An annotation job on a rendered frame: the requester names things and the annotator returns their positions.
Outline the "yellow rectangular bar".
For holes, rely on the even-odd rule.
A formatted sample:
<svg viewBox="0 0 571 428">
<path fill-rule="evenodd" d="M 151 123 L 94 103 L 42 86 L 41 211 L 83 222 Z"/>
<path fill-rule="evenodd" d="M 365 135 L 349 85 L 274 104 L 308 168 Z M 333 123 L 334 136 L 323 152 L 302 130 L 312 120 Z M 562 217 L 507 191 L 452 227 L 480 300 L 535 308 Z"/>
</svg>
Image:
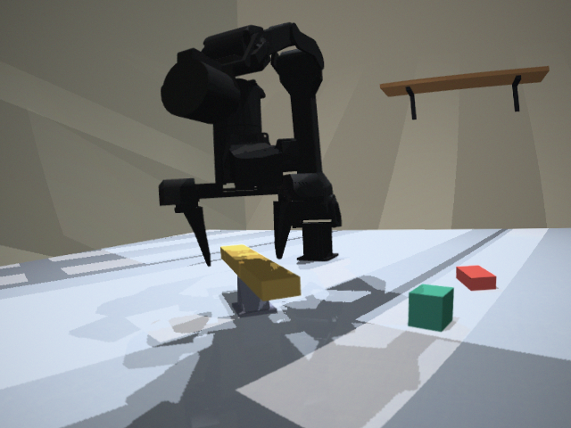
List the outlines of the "yellow rectangular bar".
<svg viewBox="0 0 571 428">
<path fill-rule="evenodd" d="M 220 247 L 225 263 L 262 301 L 301 296 L 301 277 L 242 245 Z"/>
</svg>

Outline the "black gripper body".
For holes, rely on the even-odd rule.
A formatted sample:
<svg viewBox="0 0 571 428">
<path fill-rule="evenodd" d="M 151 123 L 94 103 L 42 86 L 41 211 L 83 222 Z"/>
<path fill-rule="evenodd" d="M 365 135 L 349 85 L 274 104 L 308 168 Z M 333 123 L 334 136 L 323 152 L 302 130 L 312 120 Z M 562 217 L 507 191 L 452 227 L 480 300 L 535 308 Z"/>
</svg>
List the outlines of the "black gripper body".
<svg viewBox="0 0 571 428">
<path fill-rule="evenodd" d="M 243 125 L 216 128 L 213 131 L 215 184 L 194 184 L 194 178 L 163 180 L 159 186 L 160 205 L 175 205 L 176 208 L 198 207 L 200 199 L 278 194 L 279 202 L 305 201 L 306 197 L 324 196 L 323 182 L 318 173 L 283 175 L 283 184 L 256 186 L 252 189 L 223 188 L 233 179 L 224 179 L 221 169 L 221 155 L 226 144 L 226 135 L 237 134 L 238 142 L 256 142 L 256 134 L 262 128 Z M 243 191 L 247 190 L 247 191 Z M 229 191 L 229 192 L 223 192 Z"/>
</svg>

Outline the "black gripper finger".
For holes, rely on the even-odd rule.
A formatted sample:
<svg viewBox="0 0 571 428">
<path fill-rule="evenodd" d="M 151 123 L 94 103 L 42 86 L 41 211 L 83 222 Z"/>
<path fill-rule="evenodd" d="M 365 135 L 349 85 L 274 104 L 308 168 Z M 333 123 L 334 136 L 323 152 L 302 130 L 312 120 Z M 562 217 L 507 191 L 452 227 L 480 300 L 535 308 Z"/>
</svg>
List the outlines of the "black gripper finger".
<svg viewBox="0 0 571 428">
<path fill-rule="evenodd" d="M 274 242 L 277 259 L 282 259 L 286 242 L 296 214 L 303 205 L 310 204 L 310 200 L 273 202 L 274 210 Z"/>
<path fill-rule="evenodd" d="M 176 213 L 184 213 L 199 244 L 207 267 L 211 267 L 211 251 L 204 223 L 203 207 L 174 208 Z"/>
</svg>

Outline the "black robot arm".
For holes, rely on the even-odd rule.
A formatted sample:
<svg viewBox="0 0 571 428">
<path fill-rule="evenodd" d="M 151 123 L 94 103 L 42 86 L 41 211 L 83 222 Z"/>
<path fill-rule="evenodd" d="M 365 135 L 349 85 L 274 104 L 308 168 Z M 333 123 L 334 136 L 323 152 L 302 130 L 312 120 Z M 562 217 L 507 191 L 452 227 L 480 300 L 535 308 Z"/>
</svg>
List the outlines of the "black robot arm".
<svg viewBox="0 0 571 428">
<path fill-rule="evenodd" d="M 323 80 L 324 59 L 312 37 L 292 22 L 263 27 L 247 25 L 208 36 L 204 48 L 178 53 L 161 86 L 161 100 L 172 115 L 213 124 L 216 128 L 257 126 L 262 128 L 261 99 L 265 92 L 255 79 L 236 78 L 262 71 L 271 64 L 291 97 L 294 138 L 280 138 L 270 145 L 267 133 L 257 133 L 256 142 L 238 142 L 226 135 L 221 155 L 224 179 L 233 179 L 238 189 L 283 184 L 283 172 L 318 173 L 323 195 L 306 197 L 293 228 L 302 227 L 303 255 L 300 261 L 329 261 L 333 253 L 332 227 L 342 226 L 339 202 L 322 169 L 316 93 Z M 291 51 L 278 52 L 295 45 Z M 271 55 L 271 59 L 270 59 Z M 230 138 L 228 140 L 228 138 Z M 303 222 L 331 219 L 332 222 Z"/>
</svg>

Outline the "red rectangular block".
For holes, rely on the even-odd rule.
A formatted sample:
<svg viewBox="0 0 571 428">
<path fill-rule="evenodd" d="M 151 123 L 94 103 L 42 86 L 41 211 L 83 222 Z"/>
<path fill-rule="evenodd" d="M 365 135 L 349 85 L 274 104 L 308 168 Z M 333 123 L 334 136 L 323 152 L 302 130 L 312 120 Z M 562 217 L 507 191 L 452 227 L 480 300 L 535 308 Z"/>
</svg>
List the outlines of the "red rectangular block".
<svg viewBox="0 0 571 428">
<path fill-rule="evenodd" d="M 456 279 L 470 291 L 496 289 L 497 284 L 496 276 L 478 265 L 456 267 Z"/>
</svg>

